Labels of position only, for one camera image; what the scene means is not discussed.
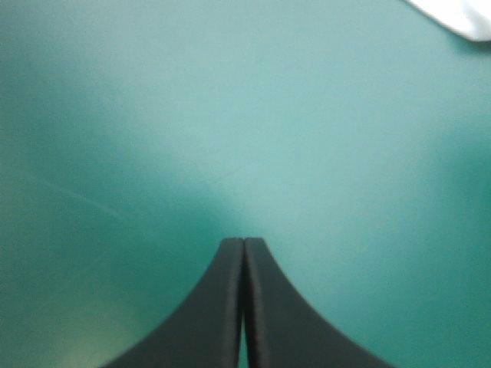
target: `black rubber piece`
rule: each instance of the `black rubber piece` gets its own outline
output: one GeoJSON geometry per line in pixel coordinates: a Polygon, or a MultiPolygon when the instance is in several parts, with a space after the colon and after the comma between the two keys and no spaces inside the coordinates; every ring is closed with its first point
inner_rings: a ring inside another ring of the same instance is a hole
{"type": "Polygon", "coordinates": [[[181,306],[148,337],[105,367],[237,367],[242,260],[242,239],[222,241],[212,264],[181,306]]]}
{"type": "Polygon", "coordinates": [[[262,239],[245,240],[245,332],[252,368],[389,368],[325,321],[262,239]]]}

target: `teal wall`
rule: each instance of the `teal wall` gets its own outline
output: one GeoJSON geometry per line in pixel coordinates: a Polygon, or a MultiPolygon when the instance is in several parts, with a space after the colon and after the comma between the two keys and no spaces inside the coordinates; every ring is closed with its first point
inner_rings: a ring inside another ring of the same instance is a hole
{"type": "Polygon", "coordinates": [[[107,361],[230,235],[395,365],[488,366],[490,99],[398,0],[0,2],[0,366],[107,361]]]}

